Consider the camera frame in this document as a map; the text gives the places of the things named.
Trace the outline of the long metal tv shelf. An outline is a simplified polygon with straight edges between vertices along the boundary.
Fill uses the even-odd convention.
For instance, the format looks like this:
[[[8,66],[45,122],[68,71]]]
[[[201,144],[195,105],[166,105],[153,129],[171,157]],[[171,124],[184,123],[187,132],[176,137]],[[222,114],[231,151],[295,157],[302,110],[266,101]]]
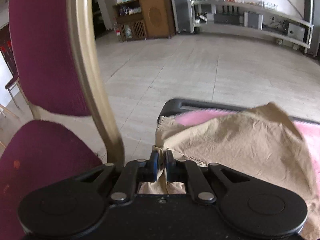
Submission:
[[[307,52],[311,48],[313,24],[256,4],[231,0],[192,0],[193,27],[203,31],[226,32],[241,36],[267,36]]]

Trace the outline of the wooden cabinet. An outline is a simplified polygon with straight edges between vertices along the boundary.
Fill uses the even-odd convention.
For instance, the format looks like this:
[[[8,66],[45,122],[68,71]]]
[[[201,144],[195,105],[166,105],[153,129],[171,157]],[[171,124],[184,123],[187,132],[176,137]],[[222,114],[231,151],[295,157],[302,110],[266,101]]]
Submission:
[[[172,38],[176,33],[171,0],[130,0],[113,6],[121,40]]]

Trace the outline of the pink cartoon blanket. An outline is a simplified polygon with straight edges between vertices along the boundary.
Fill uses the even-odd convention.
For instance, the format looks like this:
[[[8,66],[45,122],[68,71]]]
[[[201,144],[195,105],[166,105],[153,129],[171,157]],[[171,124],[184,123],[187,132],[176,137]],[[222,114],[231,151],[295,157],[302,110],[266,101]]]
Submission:
[[[235,113],[235,111],[227,111],[222,109],[205,109],[179,114],[175,117],[175,120],[183,126],[194,126],[207,122],[208,120],[213,118],[218,118]],[[312,161],[312,166],[317,181],[319,182],[319,124],[311,121],[297,120],[294,118],[291,118],[291,120],[306,141]]]

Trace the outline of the grey tall speaker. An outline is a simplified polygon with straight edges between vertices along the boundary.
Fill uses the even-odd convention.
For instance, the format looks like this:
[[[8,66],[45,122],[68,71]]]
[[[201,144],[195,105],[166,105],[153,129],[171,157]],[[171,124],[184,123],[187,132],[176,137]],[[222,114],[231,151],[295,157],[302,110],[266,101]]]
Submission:
[[[191,0],[171,0],[175,27],[178,33],[193,33],[193,11]]]

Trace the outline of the maroon banquet chair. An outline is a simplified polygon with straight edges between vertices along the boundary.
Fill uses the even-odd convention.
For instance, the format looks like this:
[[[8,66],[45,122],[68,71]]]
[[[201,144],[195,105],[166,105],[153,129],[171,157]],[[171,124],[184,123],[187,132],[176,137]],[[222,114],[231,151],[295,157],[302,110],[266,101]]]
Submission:
[[[92,0],[9,0],[9,30],[22,94],[33,119],[1,156],[1,239],[21,239],[20,201],[28,193],[101,165],[72,131],[40,110],[91,116],[107,161],[123,164],[124,146],[102,83]]]

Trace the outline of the khaki jacket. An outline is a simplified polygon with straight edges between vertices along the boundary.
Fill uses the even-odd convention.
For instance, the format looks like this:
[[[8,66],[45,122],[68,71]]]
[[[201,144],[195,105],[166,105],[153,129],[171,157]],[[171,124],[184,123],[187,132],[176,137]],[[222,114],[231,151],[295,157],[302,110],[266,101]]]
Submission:
[[[319,237],[319,182],[306,141],[285,112],[269,103],[194,126],[179,124],[177,115],[160,115],[159,153],[171,150],[200,166],[218,163],[224,176],[241,172],[297,193],[308,207],[302,235]]]

